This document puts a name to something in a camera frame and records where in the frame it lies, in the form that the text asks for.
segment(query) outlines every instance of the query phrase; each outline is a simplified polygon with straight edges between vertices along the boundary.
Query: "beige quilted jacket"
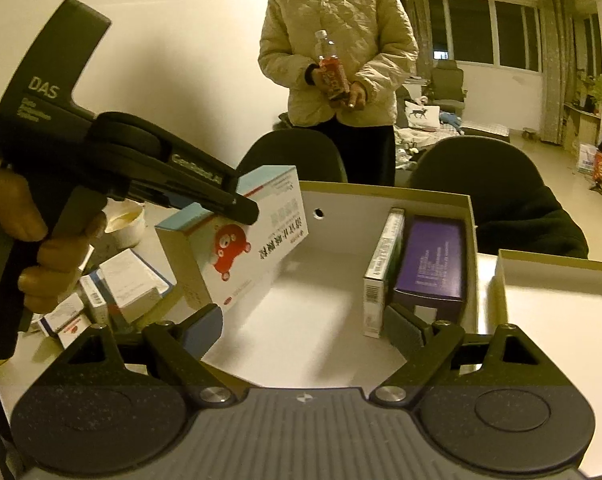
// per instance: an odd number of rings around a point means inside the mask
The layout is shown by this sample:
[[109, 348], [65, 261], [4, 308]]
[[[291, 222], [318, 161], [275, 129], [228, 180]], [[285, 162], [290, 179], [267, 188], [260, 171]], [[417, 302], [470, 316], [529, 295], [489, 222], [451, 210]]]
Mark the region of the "beige quilted jacket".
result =
[[366, 108], [339, 109], [338, 120], [349, 126], [394, 124], [395, 91], [414, 73], [418, 55], [399, 0], [269, 0], [259, 65], [268, 78], [290, 89], [290, 121], [315, 126], [335, 114], [326, 97], [305, 81], [305, 71], [318, 61], [315, 32], [322, 29], [336, 44], [348, 79], [367, 90]]

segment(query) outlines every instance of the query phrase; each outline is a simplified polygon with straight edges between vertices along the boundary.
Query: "purple box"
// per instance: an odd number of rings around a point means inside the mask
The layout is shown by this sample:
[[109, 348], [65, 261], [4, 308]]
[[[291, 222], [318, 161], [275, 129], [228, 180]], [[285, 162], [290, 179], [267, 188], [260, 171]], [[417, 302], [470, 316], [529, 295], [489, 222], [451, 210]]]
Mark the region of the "purple box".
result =
[[426, 322], [458, 322], [465, 290], [462, 221], [417, 216], [412, 222], [393, 301]]

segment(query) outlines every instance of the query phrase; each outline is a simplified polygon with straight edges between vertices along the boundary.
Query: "black pants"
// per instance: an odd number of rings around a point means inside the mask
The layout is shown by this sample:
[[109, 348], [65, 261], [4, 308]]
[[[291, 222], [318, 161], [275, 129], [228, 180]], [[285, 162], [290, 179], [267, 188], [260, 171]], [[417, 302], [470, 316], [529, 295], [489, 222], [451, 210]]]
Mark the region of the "black pants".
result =
[[352, 184], [395, 185], [395, 129], [392, 126], [356, 128], [338, 122], [336, 117], [310, 130], [330, 137], [337, 146]]

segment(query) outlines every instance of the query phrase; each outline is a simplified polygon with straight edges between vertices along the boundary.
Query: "shelf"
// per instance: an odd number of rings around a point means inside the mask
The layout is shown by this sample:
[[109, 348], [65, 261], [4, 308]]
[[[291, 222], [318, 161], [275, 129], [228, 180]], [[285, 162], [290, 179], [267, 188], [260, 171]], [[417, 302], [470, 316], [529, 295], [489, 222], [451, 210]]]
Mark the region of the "shelf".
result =
[[570, 108], [571, 110], [574, 110], [574, 111], [578, 112], [579, 114], [583, 114], [583, 115], [587, 115], [587, 116], [590, 116], [590, 117], [594, 117], [594, 118], [599, 119], [599, 120], [601, 118], [601, 116], [598, 116], [596, 114], [591, 114], [590, 112], [586, 112], [584, 110], [580, 110], [579, 108], [577, 108], [577, 107], [575, 107], [574, 105], [571, 105], [571, 104], [563, 103], [563, 106], [565, 106], [566, 108]]

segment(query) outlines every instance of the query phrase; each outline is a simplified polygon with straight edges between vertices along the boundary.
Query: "window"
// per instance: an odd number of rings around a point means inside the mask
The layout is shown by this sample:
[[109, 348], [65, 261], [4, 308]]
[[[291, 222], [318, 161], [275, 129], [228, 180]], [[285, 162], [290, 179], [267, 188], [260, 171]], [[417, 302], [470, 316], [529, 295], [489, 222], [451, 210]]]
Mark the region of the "window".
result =
[[452, 23], [454, 59], [494, 63], [488, 0], [447, 0]]
[[429, 1], [435, 59], [540, 71], [536, 8], [493, 0]]
[[447, 59], [446, 11], [443, 0], [430, 0], [430, 20], [432, 23], [432, 46], [434, 59]]
[[594, 49], [592, 47], [592, 20], [585, 19], [585, 46], [588, 53], [588, 75], [596, 75], [594, 73]]
[[594, 69], [596, 75], [602, 74], [601, 27], [598, 14], [592, 14], [592, 35], [594, 36]]
[[588, 75], [597, 76], [602, 74], [602, 50], [601, 50], [601, 28], [598, 22], [598, 14], [592, 14], [585, 19], [581, 18], [585, 28], [585, 42], [580, 37], [581, 44], [585, 44], [585, 55], [587, 58], [586, 71]]
[[526, 20], [526, 32], [527, 32], [527, 51], [529, 58], [528, 70], [534, 70], [540, 72], [539, 68], [539, 45], [541, 38], [539, 37], [539, 30], [536, 27], [536, 9], [534, 7], [521, 6], [525, 12]]
[[533, 7], [494, 2], [500, 65], [538, 72], [538, 40]]

